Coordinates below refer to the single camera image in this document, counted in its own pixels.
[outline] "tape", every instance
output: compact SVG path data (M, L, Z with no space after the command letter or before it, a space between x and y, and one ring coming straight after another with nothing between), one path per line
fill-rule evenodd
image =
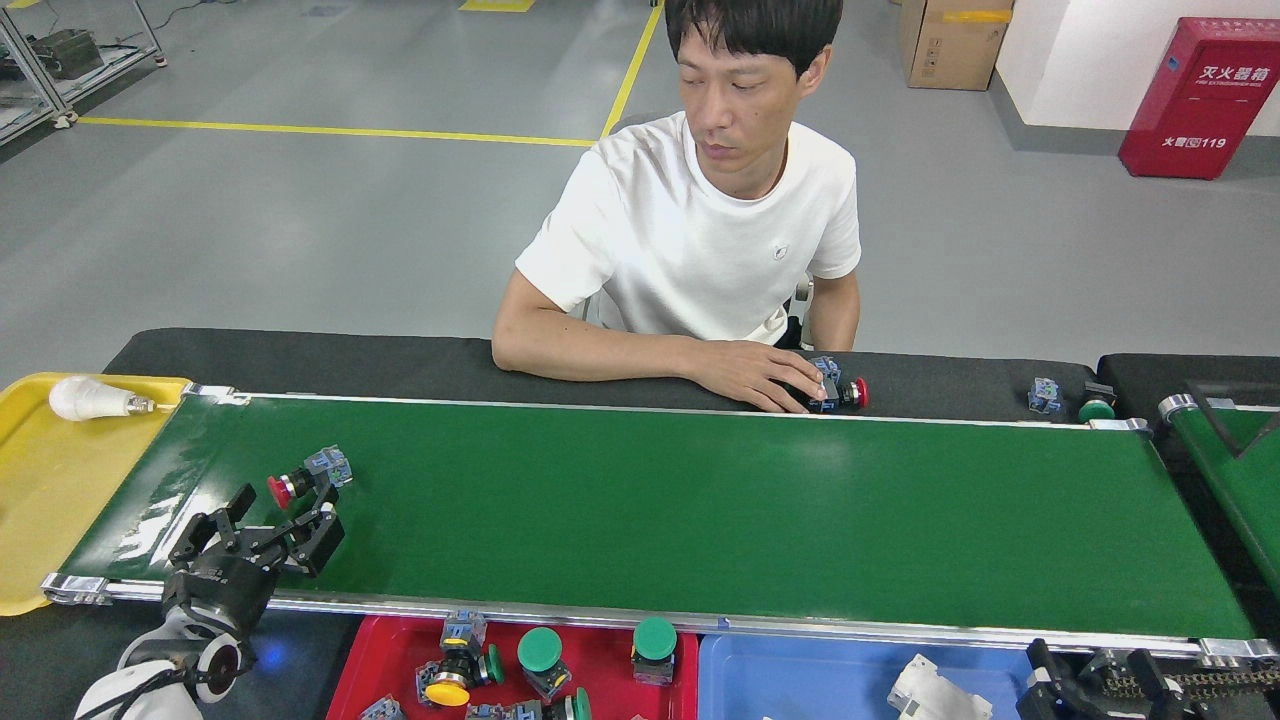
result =
M945 23L1009 23L1012 10L951 10L942 13Z

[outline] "man's arm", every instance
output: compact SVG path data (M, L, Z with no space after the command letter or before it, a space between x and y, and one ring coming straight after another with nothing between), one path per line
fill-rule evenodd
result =
M599 328L564 314L520 270L512 273L498 307L493 360L503 370L561 380L685 378L771 413L806 413L778 383L812 397L823 395L822 373L795 352L751 341Z
M809 305L809 337L814 350L847 352L854 348L861 300L858 274L852 270L835 279L813 278L813 302Z

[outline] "fire extinguisher box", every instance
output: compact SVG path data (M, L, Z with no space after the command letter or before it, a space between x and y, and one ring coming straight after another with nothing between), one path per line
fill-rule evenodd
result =
M1180 18L1120 146L1133 176L1213 179L1280 74L1280 19Z

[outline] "white t-shirt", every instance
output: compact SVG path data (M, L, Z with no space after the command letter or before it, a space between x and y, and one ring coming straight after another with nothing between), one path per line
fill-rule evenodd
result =
M739 200L698 165L676 113L588 150L516 268L562 310L603 288L600 323L635 333L777 342L805 272L858 265L854 158L791 124L768 195Z

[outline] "white light bulb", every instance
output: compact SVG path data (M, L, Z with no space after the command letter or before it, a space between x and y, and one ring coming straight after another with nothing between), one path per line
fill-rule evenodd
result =
M91 420L143 415L155 410L155 402L86 375L72 375L49 391L49 407L64 420Z

